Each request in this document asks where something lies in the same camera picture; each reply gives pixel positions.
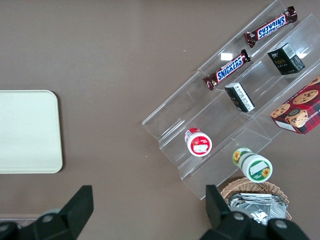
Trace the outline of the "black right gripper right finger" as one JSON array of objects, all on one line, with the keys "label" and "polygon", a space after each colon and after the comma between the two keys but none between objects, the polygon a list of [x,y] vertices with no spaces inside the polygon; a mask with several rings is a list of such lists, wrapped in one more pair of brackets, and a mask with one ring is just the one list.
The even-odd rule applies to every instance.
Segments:
[{"label": "black right gripper right finger", "polygon": [[251,220],[242,212],[231,211],[215,185],[206,186],[205,209],[211,229],[202,240],[248,240]]}]

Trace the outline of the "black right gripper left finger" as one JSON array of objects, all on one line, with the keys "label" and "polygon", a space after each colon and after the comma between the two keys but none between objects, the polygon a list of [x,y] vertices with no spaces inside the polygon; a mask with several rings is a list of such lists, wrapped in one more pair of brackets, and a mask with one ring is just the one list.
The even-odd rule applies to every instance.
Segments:
[{"label": "black right gripper left finger", "polygon": [[93,188],[83,185],[57,213],[49,212],[19,230],[20,240],[76,240],[94,210]]}]

